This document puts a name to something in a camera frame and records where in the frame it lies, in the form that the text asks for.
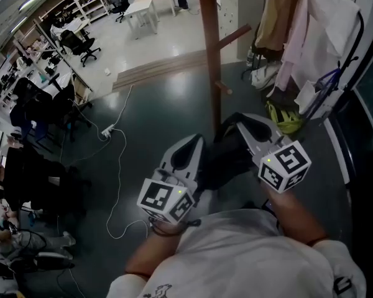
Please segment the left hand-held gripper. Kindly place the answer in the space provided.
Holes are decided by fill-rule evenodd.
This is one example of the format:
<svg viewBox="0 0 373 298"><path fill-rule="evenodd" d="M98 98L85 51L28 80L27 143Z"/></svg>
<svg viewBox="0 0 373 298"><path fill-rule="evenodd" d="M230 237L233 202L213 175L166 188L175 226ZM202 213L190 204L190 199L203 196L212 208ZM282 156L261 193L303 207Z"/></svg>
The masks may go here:
<svg viewBox="0 0 373 298"><path fill-rule="evenodd" d="M196 179L201 168L204 147L205 140L200 134L172 145L162 157L161 169L157 168L151 178L144 180L137 206L149 217L169 224L185 219L196 203L193 194L198 184L191 179Z"/></svg>

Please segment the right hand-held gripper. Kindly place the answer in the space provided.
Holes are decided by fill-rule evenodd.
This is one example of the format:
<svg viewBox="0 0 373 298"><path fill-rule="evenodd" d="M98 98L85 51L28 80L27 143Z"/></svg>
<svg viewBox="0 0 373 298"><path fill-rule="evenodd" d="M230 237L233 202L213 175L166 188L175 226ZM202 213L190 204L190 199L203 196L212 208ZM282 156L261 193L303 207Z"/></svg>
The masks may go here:
<svg viewBox="0 0 373 298"><path fill-rule="evenodd" d="M261 158L258 178L262 182L282 194L304 179L311 166L310 158L300 142L292 142L275 122L257 114L242 113L242 121L236 126L253 156L263 154L272 145L286 145Z"/></svg>

